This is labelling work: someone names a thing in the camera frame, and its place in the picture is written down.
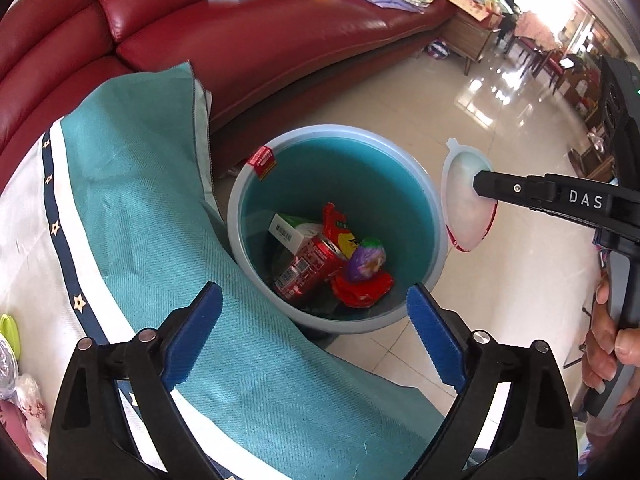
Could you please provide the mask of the person right hand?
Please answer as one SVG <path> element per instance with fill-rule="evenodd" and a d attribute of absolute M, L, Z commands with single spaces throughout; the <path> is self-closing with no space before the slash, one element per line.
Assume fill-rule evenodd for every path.
<path fill-rule="evenodd" d="M 606 382 L 616 373 L 617 364 L 634 367 L 629 385 L 620 398 L 620 405 L 634 400 L 639 392 L 639 330 L 618 330 L 608 314 L 610 283 L 603 274 L 596 288 L 591 312 L 590 329 L 586 335 L 586 350 L 582 356 L 582 382 L 602 392 Z"/>

